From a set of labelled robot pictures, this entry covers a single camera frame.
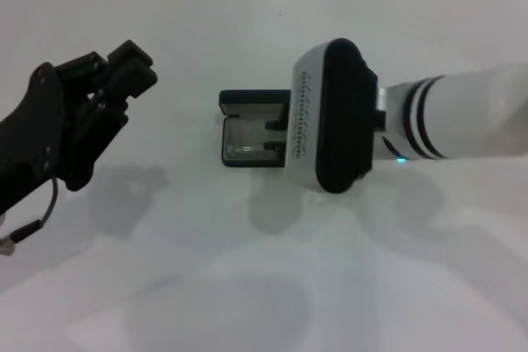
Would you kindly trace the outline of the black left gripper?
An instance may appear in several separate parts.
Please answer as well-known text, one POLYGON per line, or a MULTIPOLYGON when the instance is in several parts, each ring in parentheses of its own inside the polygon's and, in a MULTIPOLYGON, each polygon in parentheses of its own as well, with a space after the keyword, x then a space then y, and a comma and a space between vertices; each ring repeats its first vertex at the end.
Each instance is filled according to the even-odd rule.
POLYGON ((1 213, 53 176, 69 190, 81 190, 127 124, 128 98, 158 81, 152 66, 152 58, 132 40, 105 58, 93 51, 60 65, 41 64, 19 105, 1 121, 1 213), (94 96, 76 113, 64 154, 66 87, 94 96))

